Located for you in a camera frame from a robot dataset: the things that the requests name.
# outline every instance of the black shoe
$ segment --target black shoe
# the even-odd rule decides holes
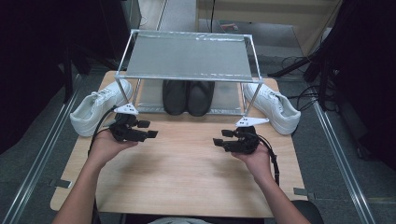
[[[186,111],[188,95],[187,81],[163,81],[163,109],[170,115],[180,115]]]
[[[205,115],[212,105],[215,82],[192,81],[190,84],[187,111],[195,117]]]

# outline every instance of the wooden table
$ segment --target wooden table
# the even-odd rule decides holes
[[[114,81],[106,73],[100,90]],[[277,90],[273,79],[265,83]],[[252,108],[250,117],[264,118]],[[234,130],[237,116],[139,114],[151,121],[148,130],[159,131],[137,147],[121,152],[102,170],[96,191],[101,212],[211,217],[271,217],[265,198],[245,164],[215,147],[222,129]],[[291,200],[293,188],[304,188],[290,135],[277,133],[271,124],[256,126],[277,155],[280,187]],[[63,180],[76,181],[87,159],[90,137],[79,137]],[[71,189],[57,188],[50,207],[59,210]]]
[[[196,0],[198,19],[209,19],[214,1]],[[304,56],[309,55],[338,13],[342,0],[218,0],[214,20],[292,25]]]

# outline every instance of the gray floor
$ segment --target gray floor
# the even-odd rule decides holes
[[[193,1],[169,0],[167,2],[161,30],[193,31],[191,4]],[[148,14],[147,28],[151,20]],[[291,56],[302,56],[291,27],[258,23],[235,23],[242,34],[253,34],[255,44],[259,47],[261,67],[264,73],[278,71],[287,64],[293,63]],[[214,22],[214,32],[221,33],[219,24]],[[207,23],[200,21],[200,32],[207,32]],[[97,91],[103,75],[107,71],[100,64],[92,63],[93,70],[89,76],[81,79],[76,108],[87,94]],[[300,94],[307,83],[302,80],[302,71],[293,71],[278,80],[280,91],[286,96]],[[46,145],[46,137],[53,122],[63,109],[64,90],[53,97],[46,109],[32,124],[26,135],[13,148],[0,155],[0,219],[6,216],[18,187],[39,154]],[[356,147],[347,131],[345,123],[336,112],[327,112],[332,128],[342,146],[347,161],[361,186],[369,207],[375,216],[376,223],[395,223],[396,220],[396,174],[381,161],[364,161],[356,152]],[[50,209],[50,199],[54,187],[49,186],[52,178],[59,178],[67,163],[68,157],[78,135],[70,121],[64,122],[62,131],[56,139],[46,165],[40,174],[35,188],[24,207],[18,223],[51,223],[55,212]],[[351,199],[345,179],[340,172],[332,152],[331,144],[313,106],[302,112],[299,127],[292,136],[297,158],[303,175],[306,189],[312,202],[318,207],[325,223],[362,223],[354,202]],[[120,215],[102,214],[103,223],[118,223]]]

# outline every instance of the white plastic piece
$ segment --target white plastic piece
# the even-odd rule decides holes
[[[132,103],[117,107],[114,112],[116,113],[121,113],[121,114],[132,114],[132,115],[138,115],[139,111],[134,108],[134,105]]]
[[[256,118],[249,118],[243,117],[238,122],[235,123],[236,127],[249,127],[254,126],[256,124],[263,124],[269,122],[269,119],[256,119]]]

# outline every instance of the floor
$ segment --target floor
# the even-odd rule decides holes
[[[141,0],[140,4],[144,17],[141,29],[194,29],[193,0]],[[208,31],[208,21],[200,20],[199,24],[200,32]],[[214,32],[223,32],[218,21],[213,24]],[[253,34],[255,45],[260,49],[258,55],[264,74],[278,71],[302,56],[288,25],[235,24],[241,34]],[[62,175],[78,137],[68,117],[59,115],[68,115],[83,97],[97,91],[106,68],[95,62],[92,67],[89,76],[74,72],[76,94],[69,104],[62,104],[64,92],[60,90],[23,139],[0,155],[0,219],[3,223],[51,223],[55,216],[56,212],[49,206],[54,191],[50,181]],[[278,85],[282,94],[296,96],[308,85],[315,84],[304,82],[303,73],[304,67],[280,78]],[[304,99],[302,104],[310,101]],[[325,223],[395,222],[395,172],[381,161],[365,161],[358,157],[356,146],[338,113],[323,113],[317,105],[312,105],[302,111],[292,139],[305,189]],[[121,223],[121,219],[120,214],[102,214],[103,223]],[[265,223],[274,223],[274,220],[267,218]]]

